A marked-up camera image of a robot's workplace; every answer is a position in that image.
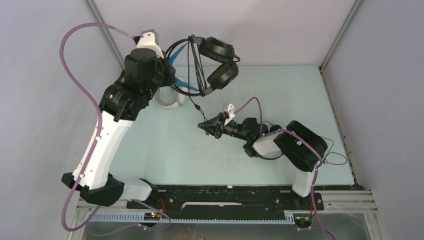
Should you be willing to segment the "black on-ear headphones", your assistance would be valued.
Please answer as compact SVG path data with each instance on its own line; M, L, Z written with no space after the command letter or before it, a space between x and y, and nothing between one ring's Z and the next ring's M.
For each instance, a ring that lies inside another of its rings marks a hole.
M273 124L273 123L271 123L271 122L269 122L269 121L265 121L265 123L268 123L268 124L270 125L270 130L269 130L269 132L274 132L274 131L276 131L276 130L281 129L281 126L280 126L280 125L278 125L278 124ZM334 140L332 140L332 139L330 139L330 138L327 138L327 137L324 137L324 136L320 136L320 137L321 137L322 139L324 139L325 141L330 141L330 142L331 142L331 146L329 147L328 152L327 152L327 153L325 154L325 156L323 157L323 163L324 163L324 164L333 165L333 166L343 166L343 165L345 165L345 164L347 164L347 163L348 163L348 158L347 158L345 155L343 155L343 154L341 154L341 153L339 153L339 152L332 151L332 149L333 149L333 147L334 147L334 145L335 145L335 141L334 141ZM330 161L328 161L328 160L327 160L327 158L328 158L328 156L329 156L329 155L331 155L331 154L341 156L341 157L343 157L343 158L345 159L345 161L344 161L343 163L333 163L333 162L330 162ZM282 156L283 156L283 154L281 153L281 154L280 154L280 155L278 155L277 157L269 158L269 157L259 156L259 158L260 158L260 159L262 159L262 160L273 161L273 160L277 160L277 159L281 158Z

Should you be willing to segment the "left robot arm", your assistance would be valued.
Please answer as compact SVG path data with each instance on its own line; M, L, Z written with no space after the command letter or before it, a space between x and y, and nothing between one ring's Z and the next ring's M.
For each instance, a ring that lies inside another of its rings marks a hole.
M125 134L139 112L149 106L161 87L175 82L175 69L158 47L135 48L124 59L124 70L103 93L97 124L83 159L61 182L74 188L87 203L109 207L119 200L138 200L145 208L158 202L149 181L118 179L110 173L111 163Z

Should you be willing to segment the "white over-ear headphones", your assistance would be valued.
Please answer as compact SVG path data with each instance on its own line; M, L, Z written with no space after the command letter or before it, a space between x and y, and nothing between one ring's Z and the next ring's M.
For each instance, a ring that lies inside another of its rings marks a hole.
M153 99L159 107L165 110L174 110L182 107L189 97L168 86L158 89Z

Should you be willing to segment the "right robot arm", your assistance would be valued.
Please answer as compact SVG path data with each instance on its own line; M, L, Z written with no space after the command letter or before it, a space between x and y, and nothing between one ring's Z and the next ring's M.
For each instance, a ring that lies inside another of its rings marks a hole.
M243 149L251 158L269 160L269 154L285 156L296 168L291 204L297 209L310 204L317 170L323 164L328 145L309 128L297 120L292 120L285 128L279 125L268 128L255 117L237 123L225 111L197 126L215 139L227 135L245 141Z

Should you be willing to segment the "black headphones with blue cable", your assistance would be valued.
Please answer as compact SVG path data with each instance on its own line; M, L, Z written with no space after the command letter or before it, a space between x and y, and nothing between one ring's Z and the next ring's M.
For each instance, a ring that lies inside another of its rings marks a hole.
M176 78L171 89L183 97L206 97L228 86L239 74L235 47L213 37L191 34L173 42L164 52L170 65L187 49L186 80Z

